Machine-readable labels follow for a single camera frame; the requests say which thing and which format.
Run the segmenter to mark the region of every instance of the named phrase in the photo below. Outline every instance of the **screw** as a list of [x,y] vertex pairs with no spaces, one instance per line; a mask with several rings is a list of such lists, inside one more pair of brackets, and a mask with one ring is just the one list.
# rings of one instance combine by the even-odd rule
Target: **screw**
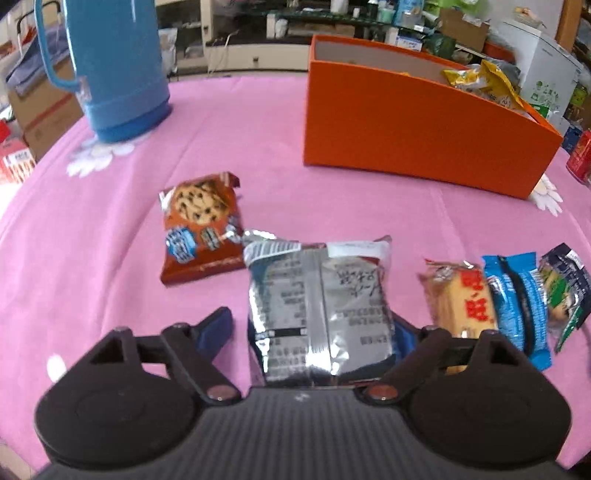
[[238,395],[240,392],[230,385],[215,385],[207,390],[207,396],[216,401],[232,400]]
[[398,390],[392,385],[378,384],[369,387],[365,393],[375,401],[393,400],[398,396]]

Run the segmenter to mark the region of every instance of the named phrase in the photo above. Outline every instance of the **red and white box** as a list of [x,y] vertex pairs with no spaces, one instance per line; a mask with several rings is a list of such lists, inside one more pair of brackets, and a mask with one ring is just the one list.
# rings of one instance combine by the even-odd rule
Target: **red and white box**
[[22,183],[35,168],[29,147],[20,138],[11,138],[0,145],[0,184]]

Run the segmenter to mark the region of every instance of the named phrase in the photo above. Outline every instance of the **blue snack package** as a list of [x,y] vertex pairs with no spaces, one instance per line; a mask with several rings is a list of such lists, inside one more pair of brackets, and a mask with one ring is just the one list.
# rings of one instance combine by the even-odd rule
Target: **blue snack package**
[[546,340],[548,308],[535,252],[482,257],[499,330],[542,371],[552,365]]

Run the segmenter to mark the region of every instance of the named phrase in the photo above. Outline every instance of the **cookie package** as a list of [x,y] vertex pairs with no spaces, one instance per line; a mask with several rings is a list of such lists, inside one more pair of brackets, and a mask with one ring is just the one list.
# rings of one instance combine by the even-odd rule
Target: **cookie package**
[[384,294],[390,243],[269,240],[245,248],[249,316],[267,384],[353,384],[393,365]]
[[552,365],[546,340],[546,292],[535,252],[483,257],[499,330],[542,371]]
[[229,172],[183,182],[160,192],[166,259],[160,280],[188,282],[244,267],[242,220]]

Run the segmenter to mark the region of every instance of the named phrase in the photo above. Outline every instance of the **chocolate chip cookie image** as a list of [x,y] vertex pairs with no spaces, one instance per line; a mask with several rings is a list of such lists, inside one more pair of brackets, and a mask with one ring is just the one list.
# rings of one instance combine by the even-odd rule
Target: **chocolate chip cookie image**
[[184,220],[198,225],[207,225],[228,214],[228,206],[218,195],[213,181],[179,186],[173,205]]

